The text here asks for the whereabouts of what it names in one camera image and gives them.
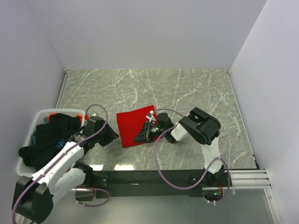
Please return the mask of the red polo shirt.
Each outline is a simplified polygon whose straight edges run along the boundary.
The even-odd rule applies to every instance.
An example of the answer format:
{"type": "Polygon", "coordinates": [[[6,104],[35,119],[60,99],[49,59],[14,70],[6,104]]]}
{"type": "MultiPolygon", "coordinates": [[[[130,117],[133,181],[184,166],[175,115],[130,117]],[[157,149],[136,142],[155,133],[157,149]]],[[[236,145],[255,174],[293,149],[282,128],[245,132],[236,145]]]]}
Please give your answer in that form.
{"type": "Polygon", "coordinates": [[[130,112],[120,112],[116,114],[116,122],[123,148],[141,144],[135,143],[134,138],[140,132],[144,122],[148,120],[146,115],[154,109],[154,105],[149,105],[130,112]]]}

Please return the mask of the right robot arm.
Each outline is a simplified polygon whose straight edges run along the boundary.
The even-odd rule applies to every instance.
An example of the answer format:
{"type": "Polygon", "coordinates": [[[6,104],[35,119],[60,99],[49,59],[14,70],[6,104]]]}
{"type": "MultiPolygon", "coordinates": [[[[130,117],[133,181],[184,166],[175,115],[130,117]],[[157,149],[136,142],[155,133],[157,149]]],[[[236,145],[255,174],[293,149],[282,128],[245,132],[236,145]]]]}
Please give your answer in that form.
{"type": "Polygon", "coordinates": [[[164,134],[171,144],[181,141],[186,135],[190,135],[200,145],[204,156],[205,181],[210,186],[216,186],[221,181],[224,173],[224,165],[220,158],[219,135],[221,124],[212,115],[194,107],[187,115],[177,123],[173,123],[167,113],[163,112],[154,116],[154,111],[146,115],[140,132],[133,138],[135,143],[151,143],[156,137],[164,134]]]}

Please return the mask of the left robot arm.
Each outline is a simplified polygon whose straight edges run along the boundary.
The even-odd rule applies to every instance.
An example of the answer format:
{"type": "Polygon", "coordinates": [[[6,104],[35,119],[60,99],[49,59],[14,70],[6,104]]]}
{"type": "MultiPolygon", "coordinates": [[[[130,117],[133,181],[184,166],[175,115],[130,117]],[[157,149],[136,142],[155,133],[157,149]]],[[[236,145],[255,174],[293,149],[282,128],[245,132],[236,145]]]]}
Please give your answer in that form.
{"type": "Polygon", "coordinates": [[[96,144],[106,146],[117,139],[107,118],[91,116],[87,124],[74,133],[60,152],[43,168],[30,177],[22,176],[16,183],[12,202],[12,221],[19,214],[40,224],[54,205],[76,187],[91,192],[99,190],[93,168],[79,162],[96,144]]]}

